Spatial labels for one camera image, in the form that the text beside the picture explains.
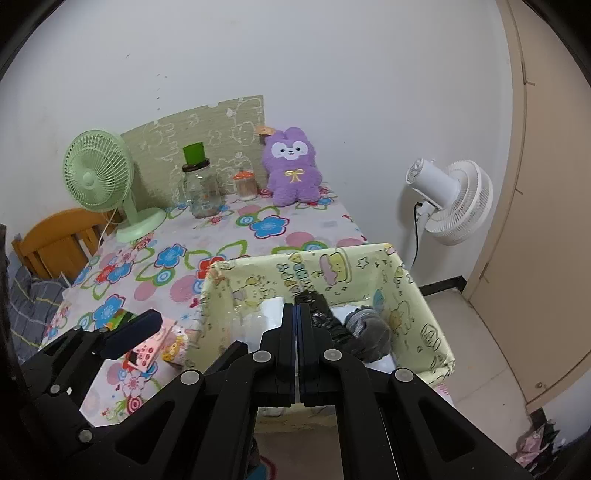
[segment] fan base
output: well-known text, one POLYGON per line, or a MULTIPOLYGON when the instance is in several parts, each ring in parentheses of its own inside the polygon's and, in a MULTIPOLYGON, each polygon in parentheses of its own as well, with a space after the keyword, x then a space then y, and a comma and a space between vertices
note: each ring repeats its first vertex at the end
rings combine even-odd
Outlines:
POLYGON ((164 219, 166 212, 158 207, 150 207, 138 212, 137 221, 130 224, 124 221, 117 229, 117 241, 129 243, 142 238, 144 235, 156 230, 164 219))

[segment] chair backrest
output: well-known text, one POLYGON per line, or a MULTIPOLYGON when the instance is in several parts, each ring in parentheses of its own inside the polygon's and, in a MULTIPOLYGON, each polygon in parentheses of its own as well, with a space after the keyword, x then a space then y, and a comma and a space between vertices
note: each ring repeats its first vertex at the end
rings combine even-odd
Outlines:
MULTIPOLYGON (((82 208, 55 213, 36 224, 22 241, 15 239, 12 247, 22 264, 38 277, 57 278, 63 272, 73 281, 89 260, 80 241, 94 255, 110 216, 111 212, 103 214, 82 208)), ((111 224, 106 233, 114 229, 111 224)))

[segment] green patterned board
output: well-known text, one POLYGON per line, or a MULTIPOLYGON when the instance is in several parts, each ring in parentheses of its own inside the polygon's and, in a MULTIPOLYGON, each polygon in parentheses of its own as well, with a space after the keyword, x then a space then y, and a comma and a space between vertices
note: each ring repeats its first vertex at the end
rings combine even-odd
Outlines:
POLYGON ((235 193, 232 176, 240 169, 253 170, 259 186, 265 187, 263 145, 255 133, 264 122, 263 97, 257 95, 185 110, 124 133, 135 164, 136 205, 143 209, 182 203, 178 183, 185 164, 183 147, 196 142, 204 143, 223 194, 235 193))

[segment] table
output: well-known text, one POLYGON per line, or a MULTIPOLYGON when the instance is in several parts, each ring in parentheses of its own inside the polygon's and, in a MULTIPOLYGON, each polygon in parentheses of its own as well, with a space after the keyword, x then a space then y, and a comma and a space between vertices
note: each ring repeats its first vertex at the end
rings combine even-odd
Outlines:
MULTIPOLYGON (((216 261, 366 243, 326 183, 316 203, 275 207, 270 192, 249 202, 227 197, 218 215, 196 219, 187 205, 168 209, 164 223, 132 244, 108 238, 64 292, 41 346, 76 325, 109 326, 120 310, 158 310, 199 334, 199 294, 216 261)), ((101 367, 81 412, 95 425, 119 423, 181 371, 161 358, 147 372, 123 360, 101 367)))

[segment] door frame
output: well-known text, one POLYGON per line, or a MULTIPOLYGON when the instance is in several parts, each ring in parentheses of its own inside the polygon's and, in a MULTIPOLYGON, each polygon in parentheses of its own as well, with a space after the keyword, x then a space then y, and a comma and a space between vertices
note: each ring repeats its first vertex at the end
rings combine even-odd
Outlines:
POLYGON ((488 266, 488 262, 490 261, 499 238, 501 237, 507 216, 509 215, 509 208, 513 201, 513 195, 515 194, 525 140, 527 88, 525 84, 523 50, 521 48, 519 34, 517 33, 517 25, 515 23, 513 11, 511 10, 508 0, 496 0, 496 4, 499 7, 503 26, 505 27, 513 80, 511 141, 509 143, 509 157, 507 159, 505 177, 503 178, 503 185, 492 218, 491 227, 486 235, 476 265, 472 269, 472 273, 470 274, 466 287, 462 293, 463 297, 468 301, 476 291, 478 284, 481 281, 486 281, 486 278, 483 278, 486 273, 486 267, 488 266))

